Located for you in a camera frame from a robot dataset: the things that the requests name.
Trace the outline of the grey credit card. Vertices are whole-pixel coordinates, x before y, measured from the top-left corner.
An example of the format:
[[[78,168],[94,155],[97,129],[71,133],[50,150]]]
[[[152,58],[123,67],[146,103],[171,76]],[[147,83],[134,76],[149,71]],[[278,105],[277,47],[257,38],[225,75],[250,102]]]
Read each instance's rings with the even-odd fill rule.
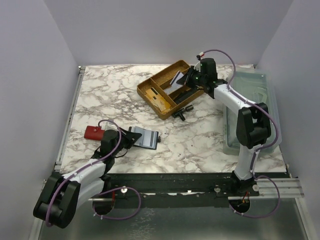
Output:
[[[173,86],[176,84],[177,80],[179,80],[180,78],[182,78],[184,76],[183,73],[181,73],[180,71],[178,71],[175,76],[172,78],[172,80],[170,81],[170,85]]]

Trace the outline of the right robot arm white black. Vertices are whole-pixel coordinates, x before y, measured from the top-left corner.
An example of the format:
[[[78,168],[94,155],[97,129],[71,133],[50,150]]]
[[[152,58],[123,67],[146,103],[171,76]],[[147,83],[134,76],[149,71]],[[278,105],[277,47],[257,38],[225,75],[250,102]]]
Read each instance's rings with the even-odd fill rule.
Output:
[[[268,106],[263,102],[250,102],[234,91],[226,80],[219,79],[213,58],[201,59],[176,83],[190,89],[203,90],[236,114],[236,137],[240,143],[240,150],[233,174],[239,181],[253,179],[255,160],[260,148],[272,133]]]

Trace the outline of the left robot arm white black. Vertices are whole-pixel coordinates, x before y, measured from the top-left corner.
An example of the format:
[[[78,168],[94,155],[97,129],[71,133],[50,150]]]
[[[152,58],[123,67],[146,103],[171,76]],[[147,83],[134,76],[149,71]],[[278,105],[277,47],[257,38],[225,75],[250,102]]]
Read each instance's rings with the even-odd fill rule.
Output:
[[[70,173],[52,172],[35,204],[33,216],[48,226],[67,227],[80,205],[106,189],[103,177],[112,168],[117,154],[129,150],[141,137],[141,133],[122,128],[104,131],[100,146],[87,163]]]

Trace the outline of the black leather card holder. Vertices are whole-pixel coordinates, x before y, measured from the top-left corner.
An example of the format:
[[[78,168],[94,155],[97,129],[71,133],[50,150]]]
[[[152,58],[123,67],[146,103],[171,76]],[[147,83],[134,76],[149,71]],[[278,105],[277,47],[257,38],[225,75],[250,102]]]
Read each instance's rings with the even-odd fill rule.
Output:
[[[158,131],[148,130],[138,126],[130,126],[128,131],[141,134],[141,137],[134,143],[135,147],[156,150],[158,143],[162,140]]]

